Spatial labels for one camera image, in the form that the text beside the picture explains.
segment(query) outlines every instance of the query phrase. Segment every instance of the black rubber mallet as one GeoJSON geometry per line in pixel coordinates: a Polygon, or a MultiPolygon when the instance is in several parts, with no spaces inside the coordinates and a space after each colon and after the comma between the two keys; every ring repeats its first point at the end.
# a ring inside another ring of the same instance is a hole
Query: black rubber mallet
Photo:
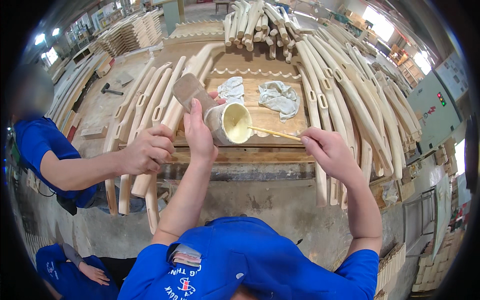
{"type": "Polygon", "coordinates": [[[104,93],[110,93],[110,94],[114,94],[114,95],[119,95],[119,96],[123,96],[123,92],[117,92],[117,91],[113,91],[113,90],[109,90],[108,88],[110,87],[110,84],[109,83],[106,83],[104,87],[102,87],[102,94],[104,93]]]}

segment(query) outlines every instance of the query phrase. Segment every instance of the person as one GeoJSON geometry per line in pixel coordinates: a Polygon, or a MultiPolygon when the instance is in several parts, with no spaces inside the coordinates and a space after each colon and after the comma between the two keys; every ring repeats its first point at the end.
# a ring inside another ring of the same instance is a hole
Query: person
{"type": "Polygon", "coordinates": [[[136,258],[81,257],[69,244],[40,248],[36,269],[55,299],[117,299],[136,258]]]}
{"type": "Polygon", "coordinates": [[[190,164],[119,300],[373,299],[382,220],[361,169],[337,132],[310,127],[301,134],[307,153],[348,190],[353,241],[342,265],[330,272],[257,218],[221,217],[195,227],[218,149],[198,100],[184,123],[190,164]]]}
{"type": "MultiPolygon", "coordinates": [[[[35,65],[15,70],[6,98],[13,112],[21,163],[57,194],[57,201],[71,215],[77,213],[77,207],[109,212],[105,180],[123,174],[158,173],[160,164],[169,161],[174,151],[171,131],[157,126],[140,132],[120,151],[81,158],[55,123],[44,117],[53,101],[53,84],[47,72],[35,65]]],[[[131,199],[130,207],[132,213],[142,211],[145,201],[131,199]]]]}

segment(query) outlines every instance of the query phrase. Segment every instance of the blue uniform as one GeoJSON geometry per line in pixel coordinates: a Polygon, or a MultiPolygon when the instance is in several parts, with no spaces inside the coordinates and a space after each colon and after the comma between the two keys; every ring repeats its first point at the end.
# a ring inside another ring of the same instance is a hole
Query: blue uniform
{"type": "Polygon", "coordinates": [[[50,118],[39,118],[34,121],[20,120],[14,124],[13,128],[22,162],[57,195],[75,199],[75,205],[83,208],[97,191],[96,184],[81,191],[63,191],[40,174],[40,162],[48,150],[53,151],[60,160],[81,158],[77,149],[57,129],[55,123],[50,118]]]}
{"type": "Polygon", "coordinates": [[[64,296],[65,300],[115,300],[119,294],[113,277],[98,257],[84,257],[87,264],[105,271],[110,285],[100,285],[80,272],[67,257],[58,244],[40,248],[36,253],[36,270],[40,277],[50,283],[64,296]]]}
{"type": "Polygon", "coordinates": [[[240,284],[260,300],[373,299],[378,262],[376,252],[360,250],[332,273],[263,221],[224,217],[187,230],[170,246],[143,249],[119,300],[228,300],[240,284]],[[198,267],[171,262],[179,244],[201,254],[198,267]]]}

